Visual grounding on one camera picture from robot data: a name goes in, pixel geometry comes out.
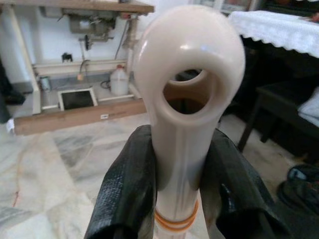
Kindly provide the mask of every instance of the beige plastic tube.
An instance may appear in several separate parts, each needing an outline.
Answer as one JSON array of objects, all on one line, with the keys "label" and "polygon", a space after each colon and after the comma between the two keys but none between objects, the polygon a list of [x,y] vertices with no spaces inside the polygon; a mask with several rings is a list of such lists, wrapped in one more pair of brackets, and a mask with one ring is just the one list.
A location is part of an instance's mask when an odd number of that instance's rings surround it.
[{"label": "beige plastic tube", "polygon": [[[238,34],[226,17],[205,6],[167,11],[139,42],[135,78],[150,115],[158,160],[157,213],[177,228],[168,230],[157,222],[160,239],[185,236],[187,224],[178,222],[194,212],[213,132],[244,68]],[[190,69],[202,71],[189,81],[173,80]]]}]

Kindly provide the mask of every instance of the white lace tablecloth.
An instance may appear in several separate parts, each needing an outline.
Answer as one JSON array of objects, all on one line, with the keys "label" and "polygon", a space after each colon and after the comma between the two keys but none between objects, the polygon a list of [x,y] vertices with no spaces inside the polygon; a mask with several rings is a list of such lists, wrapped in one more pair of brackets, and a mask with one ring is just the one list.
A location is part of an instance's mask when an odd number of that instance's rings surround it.
[{"label": "white lace tablecloth", "polygon": [[269,11],[234,11],[228,18],[245,38],[319,58],[318,23]]}]

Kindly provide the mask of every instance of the orange rubber band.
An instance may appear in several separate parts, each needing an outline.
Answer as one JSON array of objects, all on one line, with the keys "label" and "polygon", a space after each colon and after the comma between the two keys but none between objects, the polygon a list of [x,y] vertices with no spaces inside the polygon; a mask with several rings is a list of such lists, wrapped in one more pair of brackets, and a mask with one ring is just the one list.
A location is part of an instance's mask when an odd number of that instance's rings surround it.
[{"label": "orange rubber band", "polygon": [[[157,210],[155,210],[155,220],[158,224],[160,224],[164,229],[166,229],[168,231],[175,232],[175,233],[183,232],[183,231],[189,229],[191,227],[191,225],[193,225],[195,218],[196,218],[197,211],[198,211],[198,201],[196,201],[196,203],[195,203],[195,208],[194,208],[192,215],[184,221],[170,222],[170,221],[166,220],[165,218],[163,218],[157,212]],[[184,225],[184,224],[186,224],[186,226],[184,226],[182,228],[172,227],[172,226],[180,226],[180,225]]]}]

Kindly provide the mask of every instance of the black chair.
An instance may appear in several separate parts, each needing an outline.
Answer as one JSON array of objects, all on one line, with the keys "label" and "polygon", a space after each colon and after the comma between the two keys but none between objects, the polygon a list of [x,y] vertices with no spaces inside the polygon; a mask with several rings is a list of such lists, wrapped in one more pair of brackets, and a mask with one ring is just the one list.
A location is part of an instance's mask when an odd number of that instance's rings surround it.
[{"label": "black chair", "polygon": [[318,85],[319,80],[315,77],[308,80],[302,79],[279,82],[257,88],[259,95],[245,131],[238,143],[238,149],[241,152],[243,151],[260,108],[266,109],[272,114],[271,120],[267,122],[265,131],[261,137],[262,142],[266,142],[270,137],[270,133],[277,119],[286,121],[314,139],[319,139],[319,127],[298,115],[298,107],[309,99],[315,87]]}]

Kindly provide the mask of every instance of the plastic bottle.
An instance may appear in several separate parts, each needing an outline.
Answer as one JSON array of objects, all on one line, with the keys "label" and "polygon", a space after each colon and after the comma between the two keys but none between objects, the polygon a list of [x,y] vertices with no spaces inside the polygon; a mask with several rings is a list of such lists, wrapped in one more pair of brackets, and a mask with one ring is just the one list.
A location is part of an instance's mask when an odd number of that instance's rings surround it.
[{"label": "plastic bottle", "polygon": [[124,96],[129,92],[129,77],[123,68],[118,65],[111,74],[111,93],[116,96]]}]

